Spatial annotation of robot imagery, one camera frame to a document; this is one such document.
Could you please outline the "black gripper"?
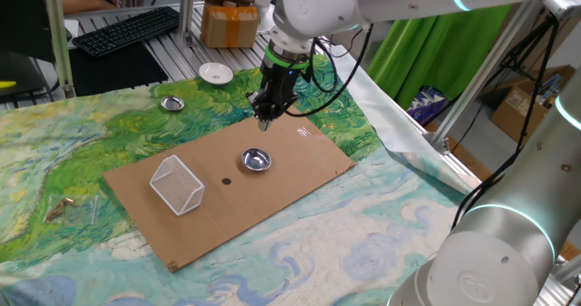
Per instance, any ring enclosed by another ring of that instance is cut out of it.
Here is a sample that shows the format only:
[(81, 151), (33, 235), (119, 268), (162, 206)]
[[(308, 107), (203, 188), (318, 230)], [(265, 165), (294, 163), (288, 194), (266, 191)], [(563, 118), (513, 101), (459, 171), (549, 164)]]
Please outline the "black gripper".
[[(247, 99), (258, 121), (261, 131), (268, 131), (272, 123), (280, 118), (298, 99), (294, 85), (305, 70), (286, 68), (280, 65), (261, 66), (261, 92), (247, 94)], [(269, 104), (264, 111), (264, 104)]]

